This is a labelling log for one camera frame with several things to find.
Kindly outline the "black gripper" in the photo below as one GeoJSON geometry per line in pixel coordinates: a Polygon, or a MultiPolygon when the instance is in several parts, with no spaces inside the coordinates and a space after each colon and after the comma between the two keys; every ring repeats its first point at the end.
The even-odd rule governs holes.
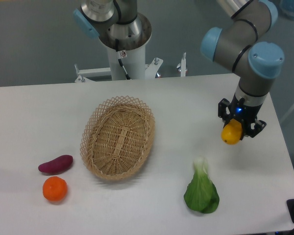
{"type": "Polygon", "coordinates": [[[218,117],[222,119],[224,126],[233,119],[241,123],[241,141],[244,137],[254,138],[267,125],[265,121],[257,120],[257,115],[262,104],[262,96],[234,94],[231,102],[223,98],[218,103],[218,117]]]}

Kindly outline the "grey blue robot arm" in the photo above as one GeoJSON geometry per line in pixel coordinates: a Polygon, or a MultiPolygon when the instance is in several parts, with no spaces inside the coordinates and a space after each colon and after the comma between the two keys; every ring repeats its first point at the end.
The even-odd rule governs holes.
{"type": "MultiPolygon", "coordinates": [[[[218,116],[227,144],[258,135],[266,123],[258,112],[284,63],[276,44],[259,38],[275,24],[278,12],[268,0],[221,0],[219,5],[233,20],[228,29],[213,27],[204,35],[200,52],[240,81],[231,101],[222,99],[218,116]]],[[[73,18],[89,38],[106,47],[113,80],[153,79],[158,60],[145,64],[145,47],[151,38],[149,20],[137,10],[135,0],[84,0],[73,18]]]]}

